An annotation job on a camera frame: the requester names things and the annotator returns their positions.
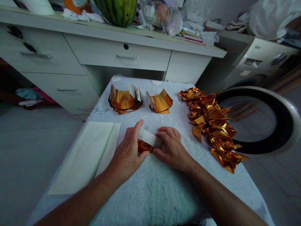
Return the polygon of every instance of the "gold paper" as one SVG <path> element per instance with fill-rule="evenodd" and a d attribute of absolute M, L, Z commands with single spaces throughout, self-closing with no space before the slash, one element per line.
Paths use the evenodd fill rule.
<path fill-rule="evenodd" d="M 153 152 L 154 147 L 150 144 L 138 139 L 138 152 L 141 153 L 143 151 Z"/>
<path fill-rule="evenodd" d="M 243 161 L 249 160 L 248 157 L 234 153 L 211 148 L 210 153 L 219 161 L 219 163 L 229 172 L 234 173 L 236 166 Z"/>
<path fill-rule="evenodd" d="M 142 98 L 141 101 L 139 101 L 134 98 L 129 91 L 120 91 L 116 89 L 114 85 L 111 86 L 111 93 L 108 101 L 113 110 L 120 115 L 138 110 L 143 105 Z"/>
<path fill-rule="evenodd" d="M 168 114 L 169 108 L 172 106 L 172 99 L 167 94 L 167 92 L 163 89 L 162 92 L 156 96 L 149 96 L 151 98 L 151 101 L 154 103 L 155 109 L 150 108 L 156 112 L 161 114 Z"/>
<path fill-rule="evenodd" d="M 134 106 L 135 99 L 129 91 L 119 91 L 112 86 L 112 105 L 118 109 L 129 109 Z"/>
<path fill-rule="evenodd" d="M 234 173 L 236 165 L 249 158 L 232 152 L 242 146 L 234 144 L 232 140 L 237 131 L 228 123 L 227 113 L 230 109 L 218 105 L 215 101 L 216 93 L 204 94 L 205 92 L 198 88 L 182 90 L 179 93 L 191 110 L 189 123 L 194 125 L 192 134 L 200 142 L 202 142 L 201 135 L 205 135 L 214 147 L 210 150 L 211 154 L 226 170 Z"/>

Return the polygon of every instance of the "white tablecloth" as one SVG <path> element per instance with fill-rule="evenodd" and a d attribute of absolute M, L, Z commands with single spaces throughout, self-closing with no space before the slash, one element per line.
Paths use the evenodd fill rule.
<path fill-rule="evenodd" d="M 118 115 L 108 103 L 110 86 L 113 83 L 119 90 L 128 90 L 128 82 L 140 87 L 144 104 L 135 112 Z M 209 152 L 206 142 L 201 144 L 192 135 L 193 126 L 188 123 L 190 121 L 189 108 L 186 102 L 178 97 L 181 90 L 187 90 L 190 87 L 193 87 L 193 85 L 169 82 L 160 82 L 160 84 L 155 85 L 151 80 L 121 77 L 119 81 L 110 81 L 94 111 L 90 114 L 88 121 L 122 123 L 118 143 L 123 140 L 126 128 L 133 127 L 140 119 L 144 119 L 143 127 L 153 134 L 161 126 L 176 128 L 182 134 L 182 144 L 195 160 L 259 214 L 269 225 L 274 225 L 262 195 L 243 164 L 239 164 L 235 174 L 231 174 Z M 150 110 L 145 92 L 149 91 L 150 95 L 157 95 L 163 88 L 173 100 L 173 105 L 169 114 L 156 114 Z M 54 175 L 49 187 L 55 180 L 60 168 Z M 28 225 L 36 223 L 70 197 L 66 195 L 49 196 L 47 195 L 49 187 L 33 211 Z M 173 225 L 183 224 L 192 219 L 200 219 L 206 214 L 207 210 L 189 179 L 181 172 L 161 162 L 154 154 L 150 154 L 132 177 L 99 210 L 91 224 Z"/>

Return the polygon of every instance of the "drawer handle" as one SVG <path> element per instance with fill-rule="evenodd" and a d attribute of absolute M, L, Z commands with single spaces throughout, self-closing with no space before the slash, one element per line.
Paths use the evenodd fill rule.
<path fill-rule="evenodd" d="M 52 58 L 51 55 L 46 55 L 46 54 L 24 53 L 24 52 L 20 52 L 20 53 L 21 53 L 21 55 L 27 56 L 27 57 L 39 57 L 39 58 L 43 58 L 43 59 L 47 59 L 47 60 Z"/>
<path fill-rule="evenodd" d="M 57 91 L 77 91 L 77 89 L 56 89 Z"/>
<path fill-rule="evenodd" d="M 78 110 L 92 110 L 93 107 L 90 107 L 90 108 L 77 108 Z"/>
<path fill-rule="evenodd" d="M 116 57 L 119 58 L 119 59 L 137 60 L 137 56 L 134 56 L 134 57 L 130 57 L 130 56 L 119 56 L 119 55 L 117 54 Z"/>

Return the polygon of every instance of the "watermelon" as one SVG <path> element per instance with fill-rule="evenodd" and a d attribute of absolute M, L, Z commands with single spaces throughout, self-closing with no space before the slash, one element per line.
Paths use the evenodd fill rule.
<path fill-rule="evenodd" d="M 137 0 L 94 0 L 102 15 L 113 25 L 127 27 L 136 14 Z"/>

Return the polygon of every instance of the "washing machine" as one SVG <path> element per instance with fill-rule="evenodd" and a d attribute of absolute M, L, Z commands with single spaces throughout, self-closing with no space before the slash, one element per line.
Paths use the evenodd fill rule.
<path fill-rule="evenodd" d="M 218 35 L 217 46 L 228 53 L 213 58 L 196 83 L 208 93 L 236 86 L 264 88 L 301 64 L 298 49 L 225 30 Z"/>
<path fill-rule="evenodd" d="M 219 105 L 231 109 L 233 141 L 243 146 L 237 152 L 269 157 L 289 150 L 301 135 L 298 109 L 264 87 L 300 64 L 299 50 L 234 32 L 219 36 L 228 53 L 210 62 L 196 87 L 217 92 Z"/>

